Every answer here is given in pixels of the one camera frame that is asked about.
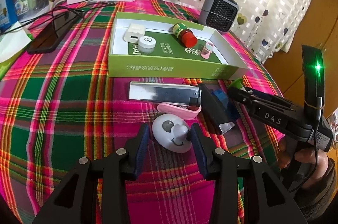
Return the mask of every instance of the metal rivet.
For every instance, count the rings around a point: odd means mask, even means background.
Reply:
[[[125,154],[127,151],[126,151],[126,149],[124,149],[124,148],[119,148],[117,151],[116,151],[116,153],[118,154],[118,155],[122,155],[122,154]]]
[[[262,163],[262,162],[263,162],[263,159],[262,159],[260,156],[258,156],[258,155],[255,155],[255,156],[253,157],[253,160],[254,160],[256,163]]]
[[[225,150],[223,150],[222,148],[216,148],[215,149],[215,153],[217,153],[217,154],[224,154]]]
[[[81,157],[81,158],[79,159],[79,163],[80,163],[81,165],[86,164],[87,162],[88,162],[88,158],[86,158],[86,157]]]

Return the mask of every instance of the portable heater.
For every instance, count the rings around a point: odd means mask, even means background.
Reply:
[[[228,32],[238,12],[234,0],[205,0],[198,23]]]

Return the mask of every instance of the toy nose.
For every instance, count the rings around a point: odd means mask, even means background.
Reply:
[[[172,132],[176,139],[184,141],[187,138],[188,128],[184,125],[174,125]]]

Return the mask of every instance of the phone screen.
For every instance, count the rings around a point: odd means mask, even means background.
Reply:
[[[49,53],[56,49],[72,26],[80,19],[73,12],[64,12],[63,15],[51,21],[36,38],[30,43],[29,54]]]

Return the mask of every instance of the wooden cabinet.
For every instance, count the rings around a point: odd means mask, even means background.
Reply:
[[[325,76],[324,117],[338,108],[338,22],[322,48]],[[304,104],[304,76],[302,75],[285,93],[286,99]]]
[[[338,108],[338,0],[312,0],[288,53],[279,51],[264,64],[285,98],[304,104],[301,45],[323,52],[327,118]]]
[[[264,67],[282,93],[291,88],[302,75],[301,45],[322,48],[331,36],[337,18],[338,0],[312,0],[295,33],[289,52],[276,52],[273,58],[266,61]]]

